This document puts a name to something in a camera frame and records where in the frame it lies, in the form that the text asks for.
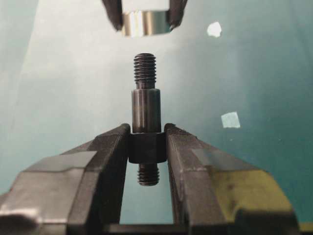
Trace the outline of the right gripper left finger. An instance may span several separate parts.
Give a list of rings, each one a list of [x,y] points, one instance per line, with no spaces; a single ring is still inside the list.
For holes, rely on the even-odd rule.
[[[3,235],[97,235],[121,217],[130,126],[23,170],[0,197]]]

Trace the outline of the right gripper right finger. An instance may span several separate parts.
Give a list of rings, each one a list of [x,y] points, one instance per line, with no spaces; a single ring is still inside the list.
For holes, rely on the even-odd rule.
[[[291,203],[267,171],[175,126],[164,127],[173,220],[191,235],[297,235]]]

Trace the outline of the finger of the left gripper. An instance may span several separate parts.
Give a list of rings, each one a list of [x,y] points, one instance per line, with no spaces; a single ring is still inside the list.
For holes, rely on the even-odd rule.
[[[114,29],[121,31],[123,26],[122,0],[102,0],[102,3]]]
[[[188,0],[169,0],[169,9],[167,11],[167,22],[170,30],[181,25],[184,10]]]

